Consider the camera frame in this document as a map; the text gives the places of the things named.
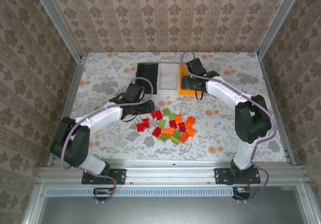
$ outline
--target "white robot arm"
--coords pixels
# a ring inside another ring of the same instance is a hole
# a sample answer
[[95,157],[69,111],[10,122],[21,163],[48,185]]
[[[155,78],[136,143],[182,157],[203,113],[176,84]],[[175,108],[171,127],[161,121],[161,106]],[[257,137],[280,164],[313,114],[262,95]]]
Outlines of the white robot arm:
[[220,170],[220,174],[216,174],[219,176],[216,177],[216,183],[229,185],[248,183],[249,179],[258,175],[257,169],[252,164],[256,143],[271,129],[270,118],[262,110],[267,109],[264,98],[260,95],[250,96],[242,93],[225,82],[217,72],[207,72],[199,58],[186,65],[191,76],[182,78],[181,87],[195,90],[197,99],[197,91],[201,91],[202,96],[198,100],[202,100],[204,92],[214,95],[234,110],[235,131],[242,140],[231,161],[231,168]]
[[72,167],[79,167],[96,175],[101,173],[108,175],[110,165],[88,152],[89,139],[106,125],[122,120],[127,115],[141,115],[153,112],[155,107],[152,100],[139,105],[124,106],[124,104],[128,103],[141,102],[142,98],[140,96],[143,91],[144,89],[141,86],[131,83],[125,93],[110,99],[106,105],[95,112],[76,119],[63,118],[51,143],[50,152],[61,157],[68,134],[78,124],[79,126],[68,140],[64,161]]

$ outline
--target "floral tablecloth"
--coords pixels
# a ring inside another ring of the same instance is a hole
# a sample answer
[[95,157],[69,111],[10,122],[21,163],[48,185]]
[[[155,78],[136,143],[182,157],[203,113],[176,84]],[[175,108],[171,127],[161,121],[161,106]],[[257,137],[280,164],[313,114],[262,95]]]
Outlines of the floral tablecloth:
[[[138,63],[179,62],[180,56],[181,53],[90,53],[71,117],[88,114],[125,92],[135,78]],[[196,56],[208,71],[219,72],[239,90],[262,95],[272,112],[256,53],[196,53]],[[191,54],[187,54],[184,60],[191,58]],[[207,94],[202,101],[197,101],[195,96],[158,94],[152,100],[156,109],[167,107],[172,113],[182,114],[184,121],[194,116],[195,136],[185,144],[174,145],[170,140],[163,143],[151,135],[157,122],[149,114],[128,123],[117,121],[106,126],[90,140],[90,152],[106,159],[218,161],[233,158],[241,140],[234,130],[234,111],[219,99]],[[137,132],[136,124],[146,117],[150,118],[151,128]],[[279,135],[259,146],[255,160],[286,161]]]

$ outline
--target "orange block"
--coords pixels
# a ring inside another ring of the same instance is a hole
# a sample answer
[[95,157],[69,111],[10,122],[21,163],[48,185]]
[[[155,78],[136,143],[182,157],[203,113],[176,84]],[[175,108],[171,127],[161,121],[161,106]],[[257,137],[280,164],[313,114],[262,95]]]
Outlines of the orange block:
[[195,118],[193,117],[193,116],[189,116],[188,118],[187,118],[187,121],[186,121],[187,123],[191,123],[192,125],[193,124],[195,124]]
[[174,134],[175,128],[169,128],[169,129],[162,129],[160,132],[162,134],[166,134],[168,136],[171,136]]
[[179,124],[181,122],[183,122],[182,121],[182,115],[176,115],[176,124]]
[[193,124],[191,122],[186,123],[186,128],[191,129],[193,127]]
[[184,133],[182,134],[180,140],[181,140],[183,143],[185,143],[188,138],[189,138],[189,135],[188,135],[186,132],[184,132]]
[[189,129],[188,135],[191,137],[194,137],[195,130],[194,129]]

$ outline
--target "cable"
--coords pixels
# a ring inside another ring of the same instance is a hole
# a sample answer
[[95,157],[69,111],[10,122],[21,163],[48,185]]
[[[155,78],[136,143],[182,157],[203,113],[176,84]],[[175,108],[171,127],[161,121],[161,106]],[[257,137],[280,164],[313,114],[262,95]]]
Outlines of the cable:
[[197,100],[202,100],[203,99],[204,92],[202,91],[201,98],[198,98],[197,96],[197,90],[195,90],[195,97]]
[[[72,129],[70,130],[70,132],[68,133],[68,135],[67,135],[67,137],[66,137],[66,140],[65,140],[65,143],[64,143],[64,146],[63,146],[63,149],[62,149],[62,152],[61,152],[61,157],[60,157],[61,165],[62,165],[62,167],[63,167],[65,170],[71,168],[71,166],[69,166],[69,167],[66,167],[66,166],[65,166],[64,159],[65,159],[66,149],[67,149],[67,146],[68,146],[68,143],[69,143],[69,140],[70,140],[72,134],[74,133],[74,131],[77,129],[77,127],[78,127],[79,125],[81,125],[81,124],[82,124],[83,122],[85,122],[85,121],[90,120],[90,118],[94,117],[95,115],[97,115],[97,114],[99,114],[99,113],[101,113],[101,112],[103,112],[103,111],[106,111],[107,109],[110,109],[110,108],[113,108],[113,107],[121,107],[121,106],[140,105],[140,104],[146,103],[148,100],[151,99],[152,94],[154,93],[154,88],[153,88],[153,86],[152,86],[152,83],[151,83],[147,78],[144,78],[144,77],[136,77],[136,78],[134,78],[130,83],[132,83],[132,82],[135,81],[136,79],[142,79],[142,80],[145,80],[146,82],[149,83],[150,89],[151,89],[151,94],[150,94],[150,96],[149,96],[146,100],[143,100],[142,102],[112,104],[112,105],[109,105],[109,106],[102,107],[102,108],[100,108],[100,109],[92,112],[91,114],[85,116],[83,119],[81,119],[79,122],[77,122],[77,123],[72,127]],[[87,173],[89,173],[89,174],[91,174],[91,175],[93,175],[93,176],[96,176],[96,177],[110,179],[110,180],[113,182],[113,184],[114,184],[113,191],[112,191],[111,195],[106,199],[106,200],[109,200],[109,199],[112,197],[112,195],[115,193],[115,191],[116,191],[116,181],[115,181],[113,178],[111,178],[111,177],[109,177],[109,176],[106,176],[106,175],[96,175],[96,174],[94,174],[94,173],[92,173],[92,172],[90,172],[90,171],[87,171]]]
[[135,115],[133,118],[131,118],[131,119],[129,119],[129,120],[123,120],[123,119],[122,119],[122,121],[123,121],[124,123],[127,123],[127,122],[130,122],[130,121],[134,120],[136,117],[137,117],[137,115]]
[[222,84],[222,85],[226,86],[228,89],[230,89],[230,90],[232,90],[233,92],[235,92],[236,94],[242,96],[244,99],[248,100],[250,103],[252,103],[253,105],[257,106],[259,109],[261,109],[263,112],[265,112],[266,115],[269,116],[269,118],[271,119],[271,121],[272,121],[272,123],[273,123],[273,128],[274,128],[273,134],[272,134],[271,136],[265,138],[265,139],[262,139],[262,140],[259,140],[258,142],[256,142],[256,144],[255,144],[255,146],[254,146],[254,149],[253,149],[253,152],[252,152],[252,155],[251,155],[251,158],[250,158],[250,161],[252,162],[252,164],[254,165],[254,167],[258,168],[259,170],[262,170],[262,171],[265,172],[265,174],[266,174],[266,180],[265,180],[262,188],[260,189],[260,191],[259,191],[254,197],[248,199],[247,201],[253,200],[253,199],[255,199],[255,198],[263,191],[263,189],[266,187],[267,182],[268,182],[268,180],[269,180],[269,174],[268,174],[268,172],[267,172],[266,170],[264,170],[263,168],[257,166],[257,165],[253,162],[253,158],[254,158],[254,155],[255,155],[257,146],[258,146],[259,144],[262,144],[263,142],[269,141],[269,140],[273,139],[273,138],[276,136],[277,126],[276,126],[275,119],[274,119],[273,116],[268,112],[268,110],[266,110],[264,107],[262,107],[262,106],[261,106],[260,104],[258,104],[257,102],[253,101],[253,100],[252,100],[251,98],[249,98],[248,96],[243,95],[243,92],[240,92],[240,91],[237,90],[236,88],[234,88],[234,87],[226,84],[225,81],[223,81],[223,80],[221,81],[221,80],[214,79],[214,78],[208,78],[208,77],[198,76],[198,75],[195,75],[195,74],[191,73],[191,72],[187,69],[187,67],[185,66],[185,64],[184,64],[184,62],[183,62],[184,55],[185,55],[186,53],[188,53],[188,52],[192,53],[193,58],[195,59],[195,53],[194,53],[193,51],[186,51],[186,52],[183,52],[183,53],[182,53],[182,56],[181,56],[181,65],[182,65],[182,67],[184,68],[184,70],[185,70],[186,72],[188,72],[191,76],[193,76],[193,77],[195,77],[195,78],[200,78],[200,79],[204,79],[204,80],[208,80],[208,81],[214,81],[214,82],[217,82],[217,83],[219,83],[219,84]]

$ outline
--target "wall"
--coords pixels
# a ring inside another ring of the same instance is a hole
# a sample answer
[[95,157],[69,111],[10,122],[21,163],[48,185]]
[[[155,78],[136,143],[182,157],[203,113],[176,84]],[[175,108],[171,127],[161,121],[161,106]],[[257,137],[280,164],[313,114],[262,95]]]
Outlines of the wall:
[[24,216],[74,67],[39,0],[0,0],[0,223]]
[[88,52],[255,52],[282,0],[53,0]]
[[321,203],[321,0],[296,0],[264,63],[298,164]]

